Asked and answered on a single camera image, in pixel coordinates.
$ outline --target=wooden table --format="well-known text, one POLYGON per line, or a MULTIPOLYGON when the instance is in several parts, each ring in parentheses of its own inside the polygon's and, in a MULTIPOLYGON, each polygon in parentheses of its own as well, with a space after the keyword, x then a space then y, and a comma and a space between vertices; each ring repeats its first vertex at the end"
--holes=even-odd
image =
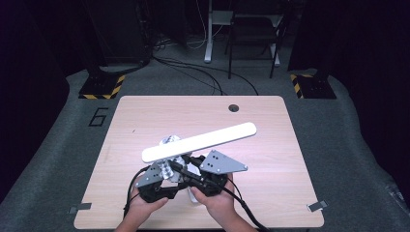
MULTIPOLYGON (((77 229, 112 229, 122 220, 127 190, 133 175, 147 164, 141 152, 157 146, 169 135, 187 138, 245 122, 257 127, 255 136, 213 149, 249 167, 234 174, 244 200, 266 227, 320 227, 317 202, 295 132, 281 97, 156 96, 120 99, 82 203, 77 229), (237 112, 229 105, 239 106, 237 112)), ((210 152, 205 149, 194 157, 210 152)), ((251 223, 240 204, 238 213, 251 223)), ((205 207, 190 202, 186 189, 154 212, 140 228, 214 229, 220 226, 205 207)))

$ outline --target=black cable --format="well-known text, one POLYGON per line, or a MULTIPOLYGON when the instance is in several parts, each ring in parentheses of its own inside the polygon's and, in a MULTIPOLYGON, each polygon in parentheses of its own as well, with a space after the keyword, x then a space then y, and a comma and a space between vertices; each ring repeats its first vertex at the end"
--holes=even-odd
POLYGON ((233 198, 235 198, 242 206, 242 208, 244 208, 245 212, 247 212, 248 217, 250 218, 250 220, 262 231, 264 232, 269 232, 270 230, 268 228, 266 228, 263 224, 261 224, 256 217, 253 215, 252 211, 250 210, 250 208, 248 207, 247 203, 242 200, 240 197, 238 197, 235 193, 233 193, 231 190, 229 190, 226 187, 222 187, 216 183, 214 183, 213 181, 208 180, 207 181, 208 184, 211 184, 219 189, 222 189, 224 191, 226 191, 229 195, 231 195, 233 198))
MULTIPOLYGON (((162 59, 162 60, 167 59, 167 58, 163 58, 163 57, 161 57, 161 58, 154 57, 154 58, 155 58, 155 59, 162 59)), ((213 70, 213 71, 219 71, 219 72, 229 73, 229 71, 226 71, 226 70, 221 70, 221 69, 217 69, 217 68, 213 68, 213 67, 208 67, 208 66, 196 65, 196 64, 192 64, 192 63, 186 63, 186 62, 178 61, 178 60, 176 60, 176 59, 168 59, 168 60, 166 60, 166 61, 169 62, 169 63, 176 63, 176 64, 185 65, 185 66, 195 66, 195 67, 204 68, 204 69, 209 69, 209 70, 213 70)), ((231 72, 231 74, 236 75, 236 76, 242 78, 245 82, 247 82, 247 83, 250 85, 250 87, 253 89, 253 91, 255 92, 255 94, 256 94, 257 96, 259 96, 259 93, 257 92, 257 90, 256 90, 256 88, 254 87, 254 85, 253 85, 252 83, 250 83, 250 81, 248 81, 245 77, 243 77, 243 76, 241 76, 241 75, 238 75, 238 74, 236 74, 236 73, 234 73, 234 72, 231 72)))
POLYGON ((238 191, 239 198, 241 198, 241 200, 242 200, 242 194, 241 194, 241 192, 239 191, 238 187, 235 185, 235 183, 233 183, 233 181, 232 181, 231 179, 228 178, 228 181, 229 181, 230 183, 232 183, 232 185, 235 187, 236 191, 238 191))
POLYGON ((190 75, 190 74, 188 74, 188 73, 186 73, 186 72, 182 72, 182 71, 180 71, 180 70, 178 70, 178 69, 175 69, 175 70, 178 71, 178 72, 181 72, 181 73, 183 73, 183 74, 185 74, 185 75, 187 75, 187 76, 189 76, 189 77, 191 77, 191 78, 193 78, 193 79, 195 79, 195 80, 197 80, 197 81, 199 81, 199 82, 201 82, 201 83, 203 83, 203 84, 205 84, 205 85, 208 85, 208 86, 212 87, 214 90, 216 89, 216 90, 220 91, 220 95, 221 95, 221 96, 222 96, 222 95, 227 95, 225 92, 223 92, 223 90, 222 90, 222 88, 221 88, 221 86, 220 86, 220 83, 219 83, 210 73, 208 73, 208 72, 205 72, 205 71, 200 70, 200 69, 195 68, 195 67, 179 66, 179 65, 169 64, 170 62, 169 62, 168 60, 164 60, 164 59, 162 59, 162 58, 157 58, 157 57, 154 57, 154 56, 153 56, 153 59, 156 60, 156 61, 158 61, 159 63, 161 63, 161 64, 163 64, 163 65, 166 65, 166 66, 168 66, 168 67, 170 67, 170 68, 173 68, 173 69, 175 69, 175 68, 184 68, 184 69, 191 69, 191 70, 195 70, 195 71, 204 73, 204 74, 208 75, 211 79, 213 79, 214 84, 216 83, 219 88, 216 88, 215 86, 212 86, 212 85, 210 85, 210 84, 208 84, 208 83, 205 83, 204 81, 199 80, 198 78, 196 78, 196 77, 194 77, 194 76, 192 76, 192 75, 190 75))
POLYGON ((133 182, 134 182, 135 179, 139 176, 139 174, 141 174, 142 172, 147 171, 149 167, 150 167, 150 166, 146 166, 146 167, 142 168, 141 170, 139 170, 139 171, 133 176, 133 178, 132 178, 132 180, 131 180, 131 182, 130 182, 130 186, 129 186, 128 192, 127 192, 127 203, 126 203, 126 206, 124 207, 124 217, 126 216, 128 210, 130 209, 130 204, 131 204, 131 202, 132 202, 133 199, 138 195, 138 194, 137 194, 137 195, 135 195, 133 198, 131 198, 131 192, 132 192, 133 182))

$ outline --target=white bar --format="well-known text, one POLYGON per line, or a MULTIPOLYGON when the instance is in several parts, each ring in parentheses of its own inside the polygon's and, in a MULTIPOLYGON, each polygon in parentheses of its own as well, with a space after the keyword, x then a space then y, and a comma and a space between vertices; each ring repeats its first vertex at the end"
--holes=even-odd
POLYGON ((160 146, 147 148, 142 151, 142 161, 149 163, 181 156, 186 153, 232 142, 255 134, 255 124, 244 123, 230 128, 215 130, 160 146))

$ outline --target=finger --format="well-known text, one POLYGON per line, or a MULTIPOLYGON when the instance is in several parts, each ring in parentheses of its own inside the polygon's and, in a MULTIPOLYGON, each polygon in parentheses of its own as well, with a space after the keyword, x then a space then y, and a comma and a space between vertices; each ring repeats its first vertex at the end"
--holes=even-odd
POLYGON ((167 198, 167 197, 161 198, 160 200, 154 202, 154 203, 153 203, 153 204, 154 204, 154 211, 160 209, 160 208, 161 208, 162 206, 164 206, 167 202, 168 202, 168 198, 167 198))
POLYGON ((197 187, 191 187, 190 191, 192 192, 196 200, 198 200, 199 202, 201 202, 202 199, 206 197, 205 194, 202 191, 200 191, 197 187))

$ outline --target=hand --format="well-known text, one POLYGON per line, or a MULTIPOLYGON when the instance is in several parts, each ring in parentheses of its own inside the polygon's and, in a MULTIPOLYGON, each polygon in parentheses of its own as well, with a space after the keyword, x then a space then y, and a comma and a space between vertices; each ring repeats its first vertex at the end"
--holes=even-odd
MULTIPOLYGON (((233 182, 233 174, 227 174, 228 179, 233 182)), ((228 181, 225 185, 227 189, 234 192, 234 185, 228 181)), ((198 188, 191 188, 196 200, 206 206, 211 217, 227 232, 229 231, 256 231, 249 223, 241 218, 235 211, 234 198, 226 191, 222 191, 215 196, 207 197, 198 188)))
MULTIPOLYGON (((139 181, 141 177, 137 177, 132 185, 132 192, 131 197, 132 199, 134 196, 139 194, 138 188, 135 188, 135 183, 139 181)), ((162 198, 153 203, 147 203, 143 200, 139 195, 134 198, 130 204, 130 209, 127 215, 124 217, 123 221, 118 225, 115 231, 117 232, 128 232, 128 231, 136 231, 138 227, 147 220, 150 215, 164 206, 168 202, 168 198, 162 198)))

